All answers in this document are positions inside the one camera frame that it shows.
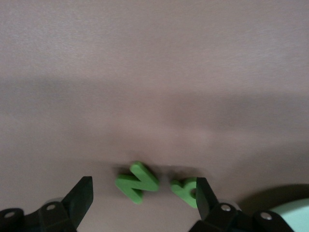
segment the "light green round object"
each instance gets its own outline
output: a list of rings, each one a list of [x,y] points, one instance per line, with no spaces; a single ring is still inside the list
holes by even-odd
[[[271,211],[279,214],[295,232],[308,232],[309,199],[301,199],[280,205]]]

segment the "mint green plate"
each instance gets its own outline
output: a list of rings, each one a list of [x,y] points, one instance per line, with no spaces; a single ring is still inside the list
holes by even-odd
[[[309,231],[309,199],[289,202],[271,211],[279,214],[295,232]]]

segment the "beige surface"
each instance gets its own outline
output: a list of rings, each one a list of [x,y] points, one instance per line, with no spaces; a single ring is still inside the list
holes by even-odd
[[[80,232],[186,232],[169,178],[220,198],[309,183],[309,1],[0,2],[0,208],[30,213],[83,176]],[[134,160],[161,189],[113,182]]]

